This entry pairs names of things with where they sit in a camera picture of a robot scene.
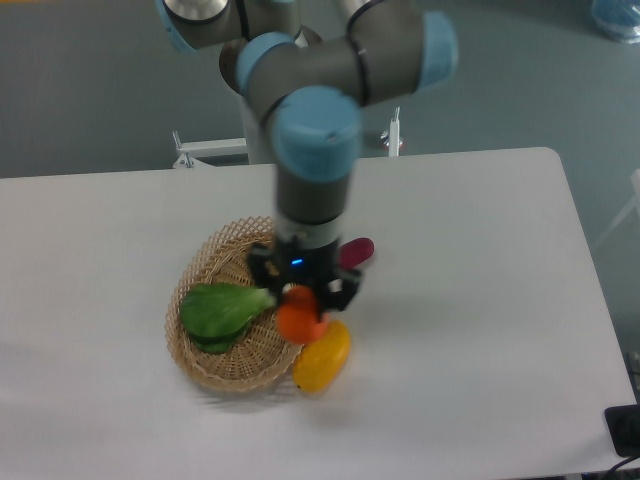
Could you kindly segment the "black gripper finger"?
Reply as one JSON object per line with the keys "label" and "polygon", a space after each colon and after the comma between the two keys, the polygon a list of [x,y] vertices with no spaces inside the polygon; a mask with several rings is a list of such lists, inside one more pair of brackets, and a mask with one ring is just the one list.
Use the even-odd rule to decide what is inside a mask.
{"label": "black gripper finger", "polygon": [[253,243],[246,263],[256,286],[269,291],[276,303],[281,302],[283,280],[273,261],[272,250],[262,243]]}
{"label": "black gripper finger", "polygon": [[317,322],[333,311],[344,311],[357,295],[363,273],[358,269],[334,267],[322,271],[317,278]]}

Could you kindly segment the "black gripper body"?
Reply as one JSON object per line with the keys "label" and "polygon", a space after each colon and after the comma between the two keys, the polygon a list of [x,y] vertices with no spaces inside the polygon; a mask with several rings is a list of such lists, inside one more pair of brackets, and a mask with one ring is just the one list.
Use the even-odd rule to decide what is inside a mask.
{"label": "black gripper body", "polygon": [[269,293],[279,298],[286,284],[298,284],[309,287],[319,300],[341,298],[342,287],[337,290],[331,287],[331,283],[339,278],[338,247],[338,240],[319,248],[305,249],[293,241],[275,238],[271,260],[277,274],[269,286]]}

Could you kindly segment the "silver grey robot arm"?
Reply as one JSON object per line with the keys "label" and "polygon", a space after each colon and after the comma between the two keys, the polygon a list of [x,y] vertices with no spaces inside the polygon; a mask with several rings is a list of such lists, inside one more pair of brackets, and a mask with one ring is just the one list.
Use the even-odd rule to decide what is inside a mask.
{"label": "silver grey robot arm", "polygon": [[345,34],[300,45],[296,1],[160,1],[165,31],[182,51],[239,42],[236,92],[276,164],[274,239],[247,263],[277,299],[308,287],[322,315],[344,310],[361,274],[339,264],[350,179],[360,157],[364,107],[441,84],[454,73],[450,18],[412,1],[347,2]]}

